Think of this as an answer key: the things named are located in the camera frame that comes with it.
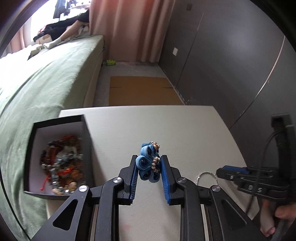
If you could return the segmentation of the person's right hand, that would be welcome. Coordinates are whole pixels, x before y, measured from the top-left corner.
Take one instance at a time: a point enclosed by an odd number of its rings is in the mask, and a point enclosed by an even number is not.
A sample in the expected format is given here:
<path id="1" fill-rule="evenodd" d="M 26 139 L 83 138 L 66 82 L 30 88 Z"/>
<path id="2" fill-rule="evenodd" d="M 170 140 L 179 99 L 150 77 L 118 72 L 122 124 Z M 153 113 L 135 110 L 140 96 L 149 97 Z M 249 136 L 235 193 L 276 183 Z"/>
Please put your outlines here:
<path id="1" fill-rule="evenodd" d="M 276 218 L 286 221 L 287 227 L 290 227 L 295 220 L 295 202 L 274 208 L 274 204 L 272 204 L 271 201 L 262 199 L 260 231 L 265 237 L 270 237 L 275 234 L 277 230 L 275 226 Z"/>

